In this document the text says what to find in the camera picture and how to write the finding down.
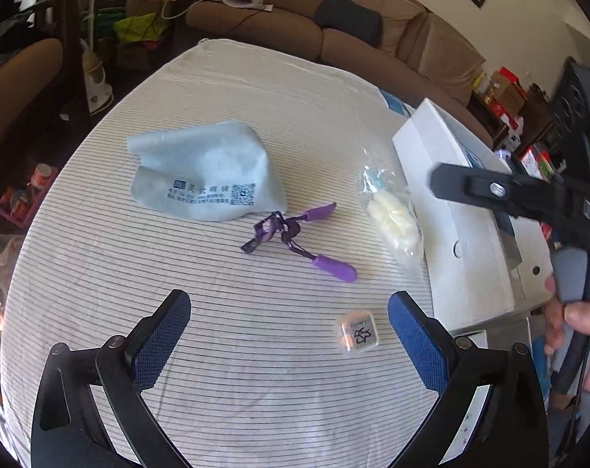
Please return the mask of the right bare hand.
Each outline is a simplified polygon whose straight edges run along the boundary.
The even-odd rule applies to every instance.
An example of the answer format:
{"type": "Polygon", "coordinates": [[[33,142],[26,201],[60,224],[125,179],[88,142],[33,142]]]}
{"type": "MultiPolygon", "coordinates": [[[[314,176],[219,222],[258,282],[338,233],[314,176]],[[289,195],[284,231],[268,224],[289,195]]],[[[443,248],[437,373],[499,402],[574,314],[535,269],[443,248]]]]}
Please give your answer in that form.
{"type": "MultiPolygon", "coordinates": [[[[546,345],[544,353],[552,355],[564,342],[564,326],[580,334],[590,336],[590,302],[572,302],[562,304],[557,298],[557,289],[553,277],[546,278],[546,289],[552,293],[551,300],[546,304],[546,345]]],[[[590,392],[590,369],[585,377],[583,387],[590,392]]]]}

